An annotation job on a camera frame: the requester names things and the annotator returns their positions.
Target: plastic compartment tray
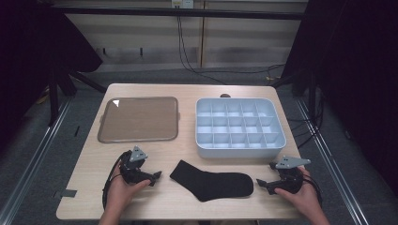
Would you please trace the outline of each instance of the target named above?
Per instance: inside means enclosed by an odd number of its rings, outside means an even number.
[[[275,158],[286,145],[275,107],[264,98],[201,98],[195,130],[202,158]]]

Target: hand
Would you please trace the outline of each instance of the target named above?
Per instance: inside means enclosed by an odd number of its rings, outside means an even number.
[[[301,170],[305,176],[310,176],[310,173],[304,168],[298,167],[298,169]],[[310,220],[311,224],[329,224],[312,185],[304,181],[301,189],[296,194],[292,194],[281,188],[275,188],[275,192],[295,205],[300,213]]]
[[[135,185],[127,184],[120,175],[119,166],[115,167],[112,177],[105,211],[102,214],[99,224],[117,224],[123,211],[131,202],[132,197],[150,184],[150,180],[144,180]]]

